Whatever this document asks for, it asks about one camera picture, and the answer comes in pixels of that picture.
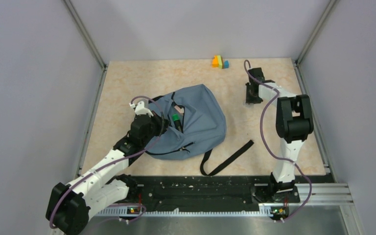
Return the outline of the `green and black highlighter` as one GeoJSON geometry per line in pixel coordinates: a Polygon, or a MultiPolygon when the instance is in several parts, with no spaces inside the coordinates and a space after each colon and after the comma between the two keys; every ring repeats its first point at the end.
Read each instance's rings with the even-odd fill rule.
{"type": "Polygon", "coordinates": [[[183,132],[183,125],[181,123],[181,120],[179,118],[178,114],[173,114],[172,115],[172,121],[174,123],[175,129],[177,129],[179,132],[183,132]]]}

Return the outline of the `blue-grey student backpack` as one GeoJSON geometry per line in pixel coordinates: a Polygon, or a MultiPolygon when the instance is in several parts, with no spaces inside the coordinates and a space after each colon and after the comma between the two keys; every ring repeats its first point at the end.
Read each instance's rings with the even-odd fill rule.
{"type": "Polygon", "coordinates": [[[186,160],[202,155],[200,172],[204,176],[214,176],[228,167],[254,144],[252,140],[227,158],[210,173],[204,170],[205,163],[212,156],[212,150],[220,145],[226,136],[225,115],[215,96],[204,84],[185,87],[174,92],[157,96],[148,102],[148,107],[160,117],[169,120],[169,126],[158,142],[149,143],[148,155],[159,160],[186,160]],[[183,115],[175,105],[185,108],[183,115]],[[183,132],[175,129],[172,115],[178,114],[183,132]]]}

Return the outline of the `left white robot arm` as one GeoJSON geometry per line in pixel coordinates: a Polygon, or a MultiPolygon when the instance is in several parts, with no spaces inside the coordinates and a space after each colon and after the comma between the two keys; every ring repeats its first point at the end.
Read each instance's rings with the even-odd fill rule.
{"type": "Polygon", "coordinates": [[[134,201],[136,187],[115,175],[153,147],[167,126],[163,112],[135,115],[130,130],[100,162],[69,183],[59,182],[52,188],[45,215],[50,228],[77,235],[110,204],[134,201]]]}

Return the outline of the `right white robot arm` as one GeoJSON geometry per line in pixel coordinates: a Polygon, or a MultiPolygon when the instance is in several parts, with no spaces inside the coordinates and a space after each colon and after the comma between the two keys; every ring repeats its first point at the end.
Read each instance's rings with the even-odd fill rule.
{"type": "Polygon", "coordinates": [[[257,104],[266,100],[276,107],[275,129],[281,139],[280,152],[275,157],[277,164],[271,172],[268,197],[280,202],[293,192],[295,186],[296,161],[302,146],[314,130],[310,98],[297,95],[265,80],[261,68],[246,70],[249,83],[246,84],[246,102],[257,104]]]}

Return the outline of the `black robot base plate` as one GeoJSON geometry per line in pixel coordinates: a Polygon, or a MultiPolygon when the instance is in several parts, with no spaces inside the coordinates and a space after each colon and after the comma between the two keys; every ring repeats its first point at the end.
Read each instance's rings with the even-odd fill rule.
{"type": "Polygon", "coordinates": [[[259,204],[300,203],[297,189],[278,200],[269,195],[268,176],[119,176],[130,183],[122,203],[139,203],[148,212],[257,212],[259,204]]]}

